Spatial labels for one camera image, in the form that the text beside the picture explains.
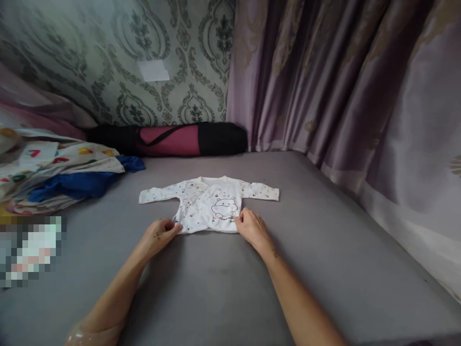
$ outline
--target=patterned wall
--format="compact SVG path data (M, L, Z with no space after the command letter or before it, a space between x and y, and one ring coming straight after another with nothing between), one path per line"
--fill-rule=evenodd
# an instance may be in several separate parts
M0 1L0 59L100 123L226 119L235 0ZM137 61L164 59L146 83Z

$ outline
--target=bed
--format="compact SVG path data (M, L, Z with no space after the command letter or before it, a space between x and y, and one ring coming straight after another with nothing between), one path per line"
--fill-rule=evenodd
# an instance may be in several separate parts
M101 199L60 213L67 239L52 271L0 294L2 345L61 345L150 223L178 200L141 190L223 175L280 189L244 199L351 345L461 333L461 307L348 196L297 152L145 159ZM148 265L120 345L292 345L262 260L238 234L179 235Z

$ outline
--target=hand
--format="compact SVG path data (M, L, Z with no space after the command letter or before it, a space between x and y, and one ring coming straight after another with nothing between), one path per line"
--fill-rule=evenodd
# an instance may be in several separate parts
M263 219L248 208L244 208L240 217L234 217L237 231L248 241L260 255L264 252L275 253L275 246L266 230Z
M182 225L170 219L154 221L146 230L135 252L144 260L159 253L182 229Z

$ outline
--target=white light switch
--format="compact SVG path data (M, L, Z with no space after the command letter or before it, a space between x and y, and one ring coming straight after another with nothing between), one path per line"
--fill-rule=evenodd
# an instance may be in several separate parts
M170 80L163 60L148 60L138 62L141 74L146 82Z

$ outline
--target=blue cloth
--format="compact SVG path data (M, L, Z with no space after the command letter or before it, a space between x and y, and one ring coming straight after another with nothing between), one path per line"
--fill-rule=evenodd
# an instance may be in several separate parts
M144 162L136 156L119 156L117 160L126 171L137 172L146 169ZM56 175L29 193L29 202L43 202L60 194L80 200L99 198L106 193L109 186L115 183L124 173L85 172Z

